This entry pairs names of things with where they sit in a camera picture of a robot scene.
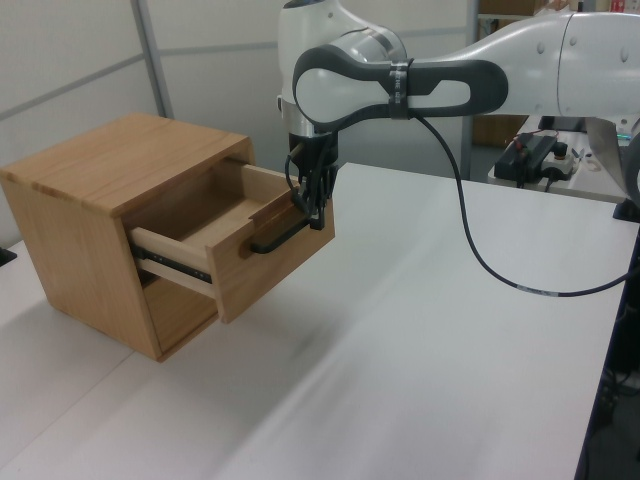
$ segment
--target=electronic device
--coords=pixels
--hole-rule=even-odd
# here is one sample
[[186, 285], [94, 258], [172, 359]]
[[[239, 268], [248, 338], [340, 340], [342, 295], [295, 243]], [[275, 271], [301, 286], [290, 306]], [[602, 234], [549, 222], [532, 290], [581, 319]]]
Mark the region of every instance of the electronic device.
[[542, 177], [542, 162], [557, 143], [556, 137], [522, 133], [506, 148], [495, 164], [496, 178], [510, 180], [522, 188]]

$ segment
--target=wooden cabinet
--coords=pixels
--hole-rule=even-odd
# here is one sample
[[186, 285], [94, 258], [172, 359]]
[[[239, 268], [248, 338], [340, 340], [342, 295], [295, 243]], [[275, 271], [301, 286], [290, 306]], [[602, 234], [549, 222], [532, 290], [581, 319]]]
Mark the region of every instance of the wooden cabinet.
[[255, 166], [247, 137], [150, 115], [14, 163], [0, 182], [51, 305], [156, 360], [235, 319], [334, 235], [329, 204], [324, 230], [252, 253], [296, 215], [284, 177]]

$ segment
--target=white wall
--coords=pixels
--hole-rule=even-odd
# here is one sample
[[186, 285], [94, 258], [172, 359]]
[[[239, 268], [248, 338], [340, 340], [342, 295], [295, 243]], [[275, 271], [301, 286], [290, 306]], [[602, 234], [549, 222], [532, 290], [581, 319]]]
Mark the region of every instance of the white wall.
[[[287, 134], [276, 108], [276, 38], [285, 1], [0, 0], [0, 165], [131, 111], [158, 113], [161, 96], [158, 105], [169, 116], [249, 135], [258, 163], [281, 170]], [[355, 14], [399, 33], [416, 58], [462, 48], [475, 3], [343, 0]], [[148, 51], [136, 28], [137, 5]], [[462, 120], [434, 123], [459, 158]], [[341, 162], [451, 175], [417, 123], [354, 126], [341, 134], [340, 152]], [[18, 239], [0, 194], [0, 246]]]
[[[285, 0], [141, 0], [159, 53], [160, 81], [175, 118], [249, 135], [257, 161], [281, 170], [287, 134], [276, 108], [281, 90], [277, 21]], [[393, 29], [410, 56], [462, 48], [473, 0], [343, 0], [355, 14]], [[435, 125], [460, 157], [461, 119]], [[419, 124], [374, 121], [340, 136], [341, 162], [451, 175], [443, 153]]]
[[[0, 166], [157, 113], [129, 0], [0, 0]], [[20, 238], [0, 193], [0, 246]]]

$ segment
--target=wooden panel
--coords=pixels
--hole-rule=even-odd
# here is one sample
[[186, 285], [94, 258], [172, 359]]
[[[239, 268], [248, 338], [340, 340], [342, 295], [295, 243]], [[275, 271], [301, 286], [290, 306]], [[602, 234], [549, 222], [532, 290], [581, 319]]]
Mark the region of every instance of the wooden panel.
[[247, 241], [256, 228], [252, 220], [219, 243], [207, 246], [222, 321], [234, 320], [334, 237], [331, 202], [327, 205], [326, 222], [324, 230], [306, 227], [267, 255], [248, 250]]
[[158, 279], [147, 285], [144, 295], [165, 355], [184, 345], [217, 319], [215, 300], [168, 280]]
[[150, 252], [157, 253], [202, 272], [209, 271], [209, 263], [207, 262], [204, 248], [195, 248], [143, 228], [131, 230], [129, 238], [135, 245]]
[[202, 248], [204, 251], [206, 245], [216, 244], [226, 238], [263, 208], [264, 204], [255, 200], [249, 198], [238, 199], [229, 205], [224, 215], [213, 219], [203, 228], [190, 232], [189, 235], [183, 238], [182, 242], [185, 245]]
[[132, 114], [21, 160], [0, 175], [118, 216], [225, 157], [255, 163], [249, 138]]
[[167, 267], [162, 265], [161, 263], [154, 262], [152, 260], [137, 260], [136, 266], [144, 270], [145, 272], [153, 273], [159, 277], [162, 277], [166, 280], [169, 280], [173, 283], [181, 285], [189, 290], [193, 290], [194, 292], [198, 292], [202, 295], [206, 295], [210, 298], [216, 298], [215, 292], [213, 290], [213, 286], [210, 283], [207, 283], [202, 280], [198, 280], [190, 275], [182, 273], [178, 270], [175, 270], [171, 267]]
[[213, 168], [216, 188], [238, 193], [259, 202], [270, 202], [289, 191], [284, 174], [225, 159]]
[[51, 305], [158, 358], [160, 347], [120, 221], [0, 181]]

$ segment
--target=open drawer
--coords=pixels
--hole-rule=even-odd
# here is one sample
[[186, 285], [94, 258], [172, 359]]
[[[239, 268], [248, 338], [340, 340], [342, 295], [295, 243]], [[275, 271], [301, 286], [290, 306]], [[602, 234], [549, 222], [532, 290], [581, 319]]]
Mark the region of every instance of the open drawer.
[[334, 236], [329, 204], [322, 231], [306, 226], [271, 253], [253, 253], [252, 243], [302, 220], [290, 195], [284, 176], [223, 159], [154, 198], [123, 218], [142, 282], [158, 276], [214, 299], [232, 321]]

